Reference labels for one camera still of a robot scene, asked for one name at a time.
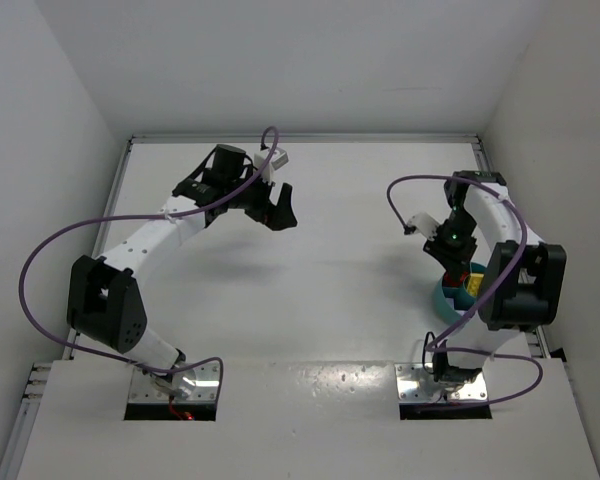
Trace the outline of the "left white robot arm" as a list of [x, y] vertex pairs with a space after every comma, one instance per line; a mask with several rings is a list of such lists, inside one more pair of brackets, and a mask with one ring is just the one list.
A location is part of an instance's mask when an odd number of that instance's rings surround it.
[[282, 185], [270, 198], [273, 175], [289, 161], [281, 148], [261, 148], [254, 156], [218, 144], [172, 190], [155, 220], [146, 221], [126, 240], [98, 258], [82, 256], [71, 269], [67, 322], [136, 365], [154, 385], [178, 396], [186, 385], [185, 354], [148, 326], [141, 288], [168, 257], [230, 209], [272, 231], [293, 228], [292, 187]]

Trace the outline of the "small red lego brick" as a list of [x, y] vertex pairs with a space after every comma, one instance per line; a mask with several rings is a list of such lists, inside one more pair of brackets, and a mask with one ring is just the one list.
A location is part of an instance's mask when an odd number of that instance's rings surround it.
[[447, 288], [459, 288], [464, 284], [465, 279], [468, 275], [468, 272], [464, 272], [459, 276], [453, 276], [449, 272], [447, 272], [443, 276], [442, 284], [444, 287]]

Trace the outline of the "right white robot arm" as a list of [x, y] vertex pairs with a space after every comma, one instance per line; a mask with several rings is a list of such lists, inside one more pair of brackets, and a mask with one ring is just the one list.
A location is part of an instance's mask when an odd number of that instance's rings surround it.
[[500, 174], [457, 171], [444, 192], [449, 217], [431, 222], [423, 247], [442, 265], [444, 283], [453, 290], [468, 284], [476, 230], [490, 251], [474, 303], [463, 310], [469, 318], [429, 343], [434, 380], [457, 385], [472, 381], [518, 334], [554, 321], [567, 254], [522, 220]]

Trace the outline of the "long yellow lego brick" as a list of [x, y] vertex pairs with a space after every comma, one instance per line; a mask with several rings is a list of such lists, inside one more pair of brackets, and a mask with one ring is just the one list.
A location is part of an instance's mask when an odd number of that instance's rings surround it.
[[470, 273], [468, 275], [468, 277], [465, 279], [465, 284], [464, 284], [464, 287], [465, 287], [467, 293], [469, 295], [471, 295], [472, 297], [476, 298], [480, 291], [480, 287], [481, 287], [483, 279], [484, 279], [483, 273], [476, 273], [476, 272]]

